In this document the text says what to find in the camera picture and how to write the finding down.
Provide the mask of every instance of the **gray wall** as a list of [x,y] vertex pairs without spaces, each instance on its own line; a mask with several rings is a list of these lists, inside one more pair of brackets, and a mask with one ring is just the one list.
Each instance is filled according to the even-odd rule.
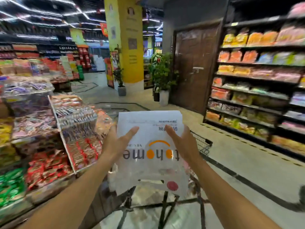
[[166,2],[163,8],[162,52],[171,51],[174,29],[223,17],[226,2],[227,0],[170,0]]

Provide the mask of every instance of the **wooden door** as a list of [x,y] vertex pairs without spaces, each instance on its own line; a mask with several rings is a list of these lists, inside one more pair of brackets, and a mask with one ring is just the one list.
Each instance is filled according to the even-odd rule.
[[218,47],[218,27],[201,26],[176,34],[174,67],[180,78],[178,86],[172,90],[171,103],[202,114],[205,112]]

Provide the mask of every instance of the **tohome logo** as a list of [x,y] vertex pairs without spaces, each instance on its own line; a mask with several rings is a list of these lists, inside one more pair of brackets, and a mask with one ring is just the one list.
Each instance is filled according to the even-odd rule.
[[170,144],[164,140],[149,142],[144,149],[137,149],[137,151],[136,149],[133,149],[132,151],[126,149],[123,153],[123,158],[129,159],[131,157],[131,152],[132,159],[144,159],[145,157],[148,159],[153,159],[156,156],[156,158],[163,161],[163,155],[165,154],[167,159],[173,159],[174,157],[177,161],[179,161],[178,150],[175,149],[173,153],[173,150],[170,149]]

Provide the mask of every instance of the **gray flower pot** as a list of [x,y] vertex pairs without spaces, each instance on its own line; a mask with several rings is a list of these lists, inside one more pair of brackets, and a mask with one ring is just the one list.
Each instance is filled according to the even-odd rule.
[[119,96],[126,96],[126,87],[118,87],[117,92],[119,93]]

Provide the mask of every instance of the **orange display stand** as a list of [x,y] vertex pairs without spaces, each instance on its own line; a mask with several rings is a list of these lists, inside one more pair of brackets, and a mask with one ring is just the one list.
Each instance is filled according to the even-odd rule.
[[106,65],[107,85],[111,88],[114,88],[111,59],[105,58],[104,61],[105,61],[105,65]]

